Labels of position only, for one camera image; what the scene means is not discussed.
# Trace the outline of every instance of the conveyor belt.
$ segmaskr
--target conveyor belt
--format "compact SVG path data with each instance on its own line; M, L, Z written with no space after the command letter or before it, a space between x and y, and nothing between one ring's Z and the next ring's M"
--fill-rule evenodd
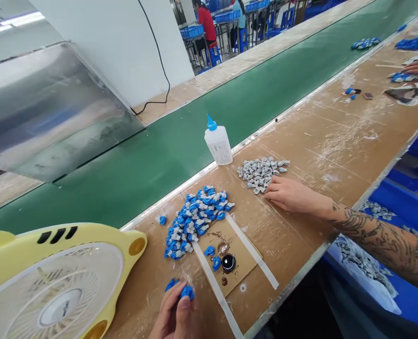
M226 126L235 146L360 57L362 52L350 50L354 41L384 39L417 15L418 1L371 3L153 123L57 183L4 206L0 229L18 234L79 221L122 227L212 161L203 139L206 112Z

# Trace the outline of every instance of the stainless steel panel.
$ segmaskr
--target stainless steel panel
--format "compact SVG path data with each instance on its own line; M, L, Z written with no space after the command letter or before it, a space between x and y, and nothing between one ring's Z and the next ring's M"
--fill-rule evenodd
M0 64L0 169L72 172L143 125L66 43Z

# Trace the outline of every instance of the white plastic bottle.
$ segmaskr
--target white plastic bottle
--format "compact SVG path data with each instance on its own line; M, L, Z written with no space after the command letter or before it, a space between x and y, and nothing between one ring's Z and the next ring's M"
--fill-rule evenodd
M233 162L233 153L229 146L228 135L223 126L217 126L208 113L208 129L204 132L204 140L217 165L228 165Z

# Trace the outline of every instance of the blue nozzle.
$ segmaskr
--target blue nozzle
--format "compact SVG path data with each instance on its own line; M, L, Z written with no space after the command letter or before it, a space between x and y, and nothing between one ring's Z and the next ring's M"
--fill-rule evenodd
M217 124L216 124L216 122L215 121L213 121L212 120L212 118L209 116L209 113L208 113L208 129L209 130L216 130L217 129Z

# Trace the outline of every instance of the white wall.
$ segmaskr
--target white wall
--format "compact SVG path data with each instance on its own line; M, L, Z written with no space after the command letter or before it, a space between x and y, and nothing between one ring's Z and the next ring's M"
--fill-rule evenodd
M187 24L191 24L192 22L196 21L195 10L193 9L192 0L181 0L181 6Z
M11 28L0 32L0 60L62 40L61 35L46 20Z
M30 1L131 107L167 90L157 48L137 0ZM193 71L169 0L142 0L142 4L171 86L191 79Z

